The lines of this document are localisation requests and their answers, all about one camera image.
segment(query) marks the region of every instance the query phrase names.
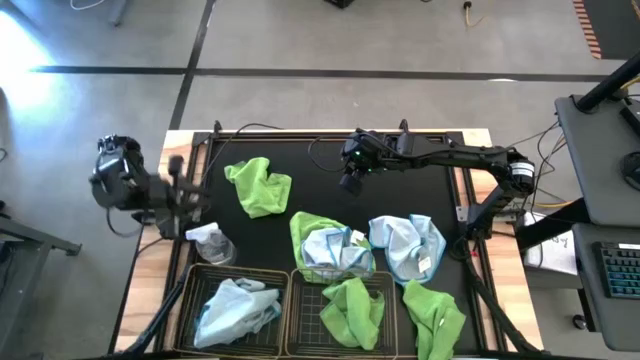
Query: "black floor stripe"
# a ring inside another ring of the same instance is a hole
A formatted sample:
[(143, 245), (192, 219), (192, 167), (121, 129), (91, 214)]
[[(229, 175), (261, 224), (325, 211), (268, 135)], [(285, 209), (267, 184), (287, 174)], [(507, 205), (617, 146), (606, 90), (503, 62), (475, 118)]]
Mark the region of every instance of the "black floor stripe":
[(347, 79), (405, 79), (405, 80), (496, 80), (510, 79), (531, 82), (600, 82), (607, 75), (587, 74), (517, 74), (466, 73), (430, 71), (378, 70), (316, 70), (316, 69), (195, 69), (199, 76), (275, 77), (275, 78), (347, 78)]
[(169, 122), (169, 130), (178, 130), (180, 128), (182, 115), (184, 114), (184, 109), (187, 106), (189, 91), (191, 91), (191, 84), (193, 83), (194, 70), (196, 69), (196, 66), (198, 66), (198, 61), (200, 60), (202, 46), (204, 45), (204, 38), (207, 36), (207, 29), (209, 28), (209, 19), (211, 18), (211, 13), (213, 12), (215, 4), (216, 0), (207, 0), (204, 12), (202, 13), (198, 33), (193, 43), (189, 63), (187, 64), (187, 71), (184, 75), (184, 79), (182, 80), (182, 85), (180, 86), (176, 106), (173, 108), (171, 122)]
[(182, 75), (186, 68), (178, 67), (121, 67), (121, 66), (60, 66), (46, 65), (30, 69), (47, 74), (133, 74), (133, 75)]

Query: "wire basket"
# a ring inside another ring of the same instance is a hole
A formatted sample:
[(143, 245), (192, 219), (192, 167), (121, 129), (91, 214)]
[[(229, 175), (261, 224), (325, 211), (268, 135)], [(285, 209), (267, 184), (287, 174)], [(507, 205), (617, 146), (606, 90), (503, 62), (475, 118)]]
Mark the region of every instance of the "wire basket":
[(189, 269), (184, 288), (174, 345), (176, 351), (247, 359), (276, 359), (282, 354), (285, 315), (265, 324), (257, 334), (248, 333), (229, 345), (218, 344), (201, 349), (193, 345), (196, 322), (204, 304), (215, 295), (222, 281), (240, 278), (263, 282), (266, 289), (280, 290), (278, 302), (282, 306), (282, 314), (287, 314), (289, 274), (274, 270), (196, 264)]
[(337, 342), (320, 319), (320, 312), (329, 304), (322, 295), (328, 283), (353, 278), (336, 270), (296, 269), (291, 273), (291, 295), (285, 340), (287, 355), (296, 358), (395, 358), (398, 356), (396, 322), (396, 290), (388, 272), (373, 272), (362, 277), (369, 296), (378, 292), (384, 296), (384, 317), (373, 350), (348, 348)]

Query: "light blue cloth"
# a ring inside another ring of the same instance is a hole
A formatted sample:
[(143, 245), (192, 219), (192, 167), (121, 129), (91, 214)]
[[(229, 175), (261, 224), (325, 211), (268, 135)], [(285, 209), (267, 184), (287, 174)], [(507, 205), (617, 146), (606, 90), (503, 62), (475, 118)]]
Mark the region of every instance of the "light blue cloth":
[(248, 332), (257, 334), (262, 326), (280, 316), (278, 289), (264, 290), (259, 281), (226, 279), (202, 309), (193, 345), (204, 348), (230, 344)]
[(304, 265), (329, 280), (335, 280), (336, 276), (326, 270), (367, 276), (374, 270), (373, 254), (365, 247), (351, 244), (350, 239), (351, 229), (348, 227), (312, 231), (300, 246)]
[(402, 286), (410, 280), (431, 280), (447, 245), (431, 218), (423, 215), (375, 218), (369, 221), (369, 242), (374, 248), (385, 249), (389, 269)]

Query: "keyboard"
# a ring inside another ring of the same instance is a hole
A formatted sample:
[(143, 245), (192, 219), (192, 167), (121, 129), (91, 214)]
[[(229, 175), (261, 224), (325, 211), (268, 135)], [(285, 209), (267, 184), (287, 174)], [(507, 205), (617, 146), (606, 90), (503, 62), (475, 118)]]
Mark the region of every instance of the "keyboard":
[(640, 245), (597, 242), (593, 246), (606, 296), (640, 300)]

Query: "green cloth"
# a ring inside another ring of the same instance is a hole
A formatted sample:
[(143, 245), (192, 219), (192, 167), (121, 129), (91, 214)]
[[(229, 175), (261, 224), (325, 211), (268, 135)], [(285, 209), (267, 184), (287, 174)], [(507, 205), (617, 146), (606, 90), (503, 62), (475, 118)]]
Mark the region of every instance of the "green cloth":
[(458, 341), (466, 318), (453, 297), (426, 289), (411, 280), (404, 289), (402, 300), (418, 327), (418, 360), (451, 359), (453, 345)]
[[(302, 242), (309, 237), (309, 234), (311, 234), (312, 231), (325, 228), (343, 227), (345, 227), (345, 225), (342, 225), (335, 220), (309, 214), (304, 211), (298, 211), (295, 215), (293, 215), (293, 217), (289, 221), (289, 229), (291, 231), (291, 240), (293, 242), (293, 256), (296, 259), (296, 266), (298, 267), (298, 269), (307, 268), (307, 266), (304, 264), (304, 261), (302, 260), (302, 252), (300, 251), (300, 246), (302, 246)], [(366, 238), (360, 241), (358, 245), (371, 250), (371, 245)], [(376, 271), (375, 259), (373, 260), (373, 271)], [(308, 282), (324, 282), (321, 277), (312, 276), (310, 271), (302, 271), (301, 273), (304, 276), (304, 279)]]
[(236, 185), (238, 199), (249, 217), (281, 214), (287, 209), (291, 177), (283, 174), (267, 176), (269, 159), (259, 157), (224, 167), (224, 176)]
[(378, 292), (377, 298), (370, 298), (360, 278), (332, 285), (322, 295), (331, 302), (320, 312), (320, 319), (336, 341), (346, 347), (372, 350), (384, 316), (384, 296)]

